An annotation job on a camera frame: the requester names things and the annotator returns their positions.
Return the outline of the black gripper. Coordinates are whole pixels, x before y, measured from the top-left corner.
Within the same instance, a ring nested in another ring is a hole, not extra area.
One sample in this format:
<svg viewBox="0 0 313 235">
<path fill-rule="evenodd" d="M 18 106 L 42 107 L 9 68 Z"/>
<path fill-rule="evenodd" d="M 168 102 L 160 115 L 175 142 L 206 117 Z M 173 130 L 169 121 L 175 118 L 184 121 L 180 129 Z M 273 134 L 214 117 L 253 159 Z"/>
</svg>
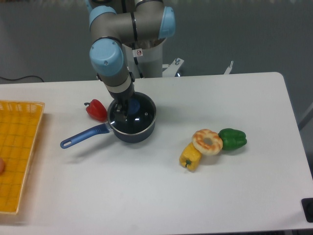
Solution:
<svg viewBox="0 0 313 235">
<path fill-rule="evenodd" d="M 114 117 L 116 121 L 125 122 L 131 112 L 131 100 L 134 95 L 134 82 L 130 74 L 125 81 L 118 86 L 107 86 L 107 90 L 112 98 L 117 101 L 114 107 Z"/>
</svg>

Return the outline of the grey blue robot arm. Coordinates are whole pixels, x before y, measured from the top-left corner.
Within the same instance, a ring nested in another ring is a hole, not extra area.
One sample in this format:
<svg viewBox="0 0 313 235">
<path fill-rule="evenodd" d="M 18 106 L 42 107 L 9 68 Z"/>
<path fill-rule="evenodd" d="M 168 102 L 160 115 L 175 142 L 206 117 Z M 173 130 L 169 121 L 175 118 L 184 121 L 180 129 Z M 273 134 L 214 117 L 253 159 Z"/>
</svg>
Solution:
<svg viewBox="0 0 313 235">
<path fill-rule="evenodd" d="M 174 10 L 161 0 L 88 0 L 86 6 L 92 67 L 117 103 L 113 113 L 126 118 L 134 86 L 122 47 L 172 37 L 176 30 Z"/>
</svg>

